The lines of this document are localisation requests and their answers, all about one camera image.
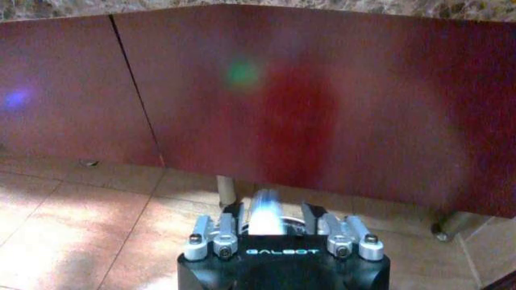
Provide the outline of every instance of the metal cabinet leg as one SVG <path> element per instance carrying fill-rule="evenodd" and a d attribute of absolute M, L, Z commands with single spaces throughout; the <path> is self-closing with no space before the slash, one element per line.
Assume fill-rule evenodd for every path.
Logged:
<path fill-rule="evenodd" d="M 441 242 L 453 240 L 454 235 L 465 229 L 473 216 L 472 213 L 457 211 L 449 214 L 438 223 L 433 224 L 432 233 L 437 240 Z"/>
<path fill-rule="evenodd" d="M 236 202 L 233 178 L 217 175 L 217 189 L 220 197 L 220 207 Z"/>

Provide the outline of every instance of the granite countertop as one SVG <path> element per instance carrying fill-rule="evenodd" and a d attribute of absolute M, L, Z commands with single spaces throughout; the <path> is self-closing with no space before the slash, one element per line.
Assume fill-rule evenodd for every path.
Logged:
<path fill-rule="evenodd" d="M 477 21 L 516 21 L 516 0 L 0 0 L 0 22 L 222 3 Z"/>

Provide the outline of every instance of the white light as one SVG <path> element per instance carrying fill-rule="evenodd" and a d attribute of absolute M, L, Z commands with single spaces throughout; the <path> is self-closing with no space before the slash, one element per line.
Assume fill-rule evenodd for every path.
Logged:
<path fill-rule="evenodd" d="M 273 190 L 260 190 L 253 199 L 248 234 L 282 235 L 281 206 Z"/>

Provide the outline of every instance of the wooden cabinet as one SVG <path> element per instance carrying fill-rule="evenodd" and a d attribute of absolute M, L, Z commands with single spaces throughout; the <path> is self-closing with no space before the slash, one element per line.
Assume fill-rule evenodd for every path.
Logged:
<path fill-rule="evenodd" d="M 236 5 L 114 23 L 141 101 L 106 16 L 0 25 L 8 149 L 160 166 L 158 147 L 168 167 L 516 215 L 516 24 Z"/>
<path fill-rule="evenodd" d="M 160 165 L 108 16 L 0 24 L 0 143 Z"/>
<path fill-rule="evenodd" d="M 114 16 L 166 166 L 516 215 L 516 26 L 212 6 Z"/>

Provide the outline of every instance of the metal bolt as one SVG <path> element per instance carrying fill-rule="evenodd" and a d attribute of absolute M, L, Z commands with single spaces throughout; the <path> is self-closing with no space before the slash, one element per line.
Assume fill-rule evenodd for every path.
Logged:
<path fill-rule="evenodd" d="M 192 245 L 198 245 L 202 242 L 202 236 L 200 234 L 190 234 L 188 241 Z"/>
<path fill-rule="evenodd" d="M 232 249 L 228 246 L 222 246 L 218 250 L 218 256 L 222 259 L 228 259 L 232 256 Z"/>
<path fill-rule="evenodd" d="M 338 247 L 337 251 L 336 251 L 336 254 L 337 254 L 338 258 L 344 258 L 349 254 L 348 248 L 344 247 L 344 246 Z"/>
<path fill-rule="evenodd" d="M 365 241 L 365 243 L 377 243 L 378 237 L 374 234 L 366 234 L 364 241 Z"/>

